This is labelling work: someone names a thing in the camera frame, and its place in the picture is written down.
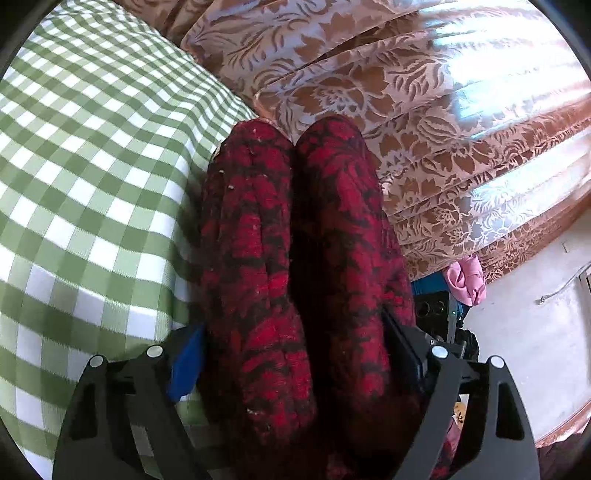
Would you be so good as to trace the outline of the red floral knit garment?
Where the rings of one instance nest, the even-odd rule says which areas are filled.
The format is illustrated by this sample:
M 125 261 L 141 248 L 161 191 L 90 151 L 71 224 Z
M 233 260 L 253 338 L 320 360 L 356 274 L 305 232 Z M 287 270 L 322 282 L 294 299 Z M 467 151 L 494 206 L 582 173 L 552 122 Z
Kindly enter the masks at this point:
M 405 259 L 355 124 L 297 142 L 239 123 L 202 200 L 204 404 L 239 479 L 390 479 L 419 401 L 383 313 L 415 325 Z

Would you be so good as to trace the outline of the pink cloth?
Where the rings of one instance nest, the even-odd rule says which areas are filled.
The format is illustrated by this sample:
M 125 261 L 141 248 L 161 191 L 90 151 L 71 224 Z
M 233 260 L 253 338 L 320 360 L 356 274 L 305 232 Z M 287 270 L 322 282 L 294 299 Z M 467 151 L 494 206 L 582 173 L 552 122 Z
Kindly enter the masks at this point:
M 476 254 L 462 258 L 443 270 L 443 276 L 454 298 L 469 307 L 486 299 L 486 281 Z

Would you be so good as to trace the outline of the blue fabric item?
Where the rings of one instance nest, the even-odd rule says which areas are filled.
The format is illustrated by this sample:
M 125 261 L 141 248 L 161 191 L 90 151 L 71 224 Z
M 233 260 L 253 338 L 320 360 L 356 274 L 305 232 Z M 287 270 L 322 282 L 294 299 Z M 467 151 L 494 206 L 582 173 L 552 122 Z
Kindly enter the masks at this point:
M 448 283 L 441 271 L 437 271 L 411 283 L 414 296 L 429 295 L 439 292 L 449 292 Z

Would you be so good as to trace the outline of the green checkered bed sheet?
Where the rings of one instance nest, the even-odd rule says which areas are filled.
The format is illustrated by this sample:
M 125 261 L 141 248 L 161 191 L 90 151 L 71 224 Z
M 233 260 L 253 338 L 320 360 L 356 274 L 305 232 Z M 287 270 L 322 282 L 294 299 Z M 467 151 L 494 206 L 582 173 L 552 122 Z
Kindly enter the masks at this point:
M 112 1 L 63 1 L 1 81 L 1 418 L 52 475 L 91 356 L 132 357 L 195 304 L 198 201 L 252 110 Z

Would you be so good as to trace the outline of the brown floral curtain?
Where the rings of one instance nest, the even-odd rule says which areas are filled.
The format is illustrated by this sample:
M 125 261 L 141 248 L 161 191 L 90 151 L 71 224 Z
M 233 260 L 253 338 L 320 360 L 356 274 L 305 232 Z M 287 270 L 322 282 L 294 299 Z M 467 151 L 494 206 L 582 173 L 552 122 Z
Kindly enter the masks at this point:
M 297 139 L 346 116 L 423 278 L 475 254 L 496 280 L 590 203 L 590 80 L 528 1 L 128 1 Z

